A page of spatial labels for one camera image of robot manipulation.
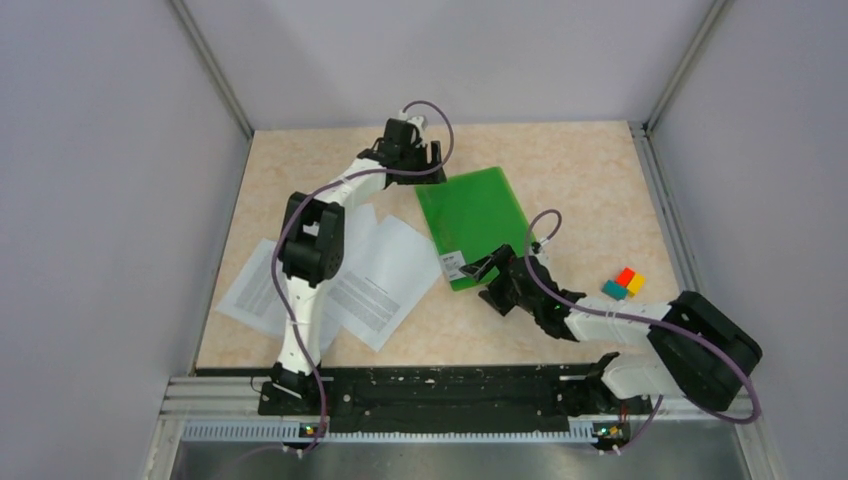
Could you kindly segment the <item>green plastic clip folder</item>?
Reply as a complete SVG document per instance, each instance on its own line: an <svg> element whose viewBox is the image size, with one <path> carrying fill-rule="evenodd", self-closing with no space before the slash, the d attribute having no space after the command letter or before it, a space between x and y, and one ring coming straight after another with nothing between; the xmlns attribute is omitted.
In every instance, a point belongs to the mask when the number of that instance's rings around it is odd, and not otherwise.
<svg viewBox="0 0 848 480"><path fill-rule="evenodd" d="M453 291L478 284L460 272L462 266L503 244L522 247L529 222L502 168L476 170L415 191Z"/></svg>

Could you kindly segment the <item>white printed paper sheet front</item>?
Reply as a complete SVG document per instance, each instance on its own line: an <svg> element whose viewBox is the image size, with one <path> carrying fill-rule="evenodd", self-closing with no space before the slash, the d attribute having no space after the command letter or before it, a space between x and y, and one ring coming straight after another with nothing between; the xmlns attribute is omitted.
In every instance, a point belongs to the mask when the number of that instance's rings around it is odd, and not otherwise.
<svg viewBox="0 0 848 480"><path fill-rule="evenodd" d="M442 275L433 242L387 216L344 255L324 304L327 322L379 351Z"/></svg>

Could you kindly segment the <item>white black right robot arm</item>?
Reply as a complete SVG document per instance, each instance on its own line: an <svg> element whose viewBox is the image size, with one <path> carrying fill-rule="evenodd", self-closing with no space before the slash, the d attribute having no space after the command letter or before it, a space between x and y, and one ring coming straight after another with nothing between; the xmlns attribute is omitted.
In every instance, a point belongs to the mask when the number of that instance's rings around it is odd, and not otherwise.
<svg viewBox="0 0 848 480"><path fill-rule="evenodd" d="M552 338L633 348L616 354L586 385L589 404L600 412L632 397L672 396L719 414L740 392L752 391L761 346L699 292L636 303L563 289L538 242L523 255L503 244L458 271L482 285L480 297L499 314L519 308Z"/></svg>

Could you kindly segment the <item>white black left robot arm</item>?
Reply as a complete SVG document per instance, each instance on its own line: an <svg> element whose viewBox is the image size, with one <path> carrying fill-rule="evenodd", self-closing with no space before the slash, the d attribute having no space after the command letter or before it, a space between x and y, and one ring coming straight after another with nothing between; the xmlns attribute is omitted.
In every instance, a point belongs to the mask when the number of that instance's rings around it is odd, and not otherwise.
<svg viewBox="0 0 848 480"><path fill-rule="evenodd" d="M286 315L284 342L262 386L258 411L325 415L328 395L319 371L327 321L351 318L375 327L378 344L396 328L441 274L432 243L398 220L374 240L349 241L353 212L393 185L445 182L441 144L425 138L427 120L401 113L336 178L287 201L271 257L271 281ZM346 252L353 246L352 254Z"/></svg>

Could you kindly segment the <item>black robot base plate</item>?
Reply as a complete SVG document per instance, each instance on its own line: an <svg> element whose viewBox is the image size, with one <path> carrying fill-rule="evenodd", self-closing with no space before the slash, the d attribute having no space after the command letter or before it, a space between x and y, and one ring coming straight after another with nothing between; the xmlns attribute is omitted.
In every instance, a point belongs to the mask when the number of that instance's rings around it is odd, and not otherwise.
<svg viewBox="0 0 848 480"><path fill-rule="evenodd" d="M314 379L299 399L273 381L279 367L243 368L262 377L262 416L317 416L331 433L510 434L564 433L571 419L649 413L648 394L618 399L601 374L607 354L590 364L495 366L323 367L326 398Z"/></svg>

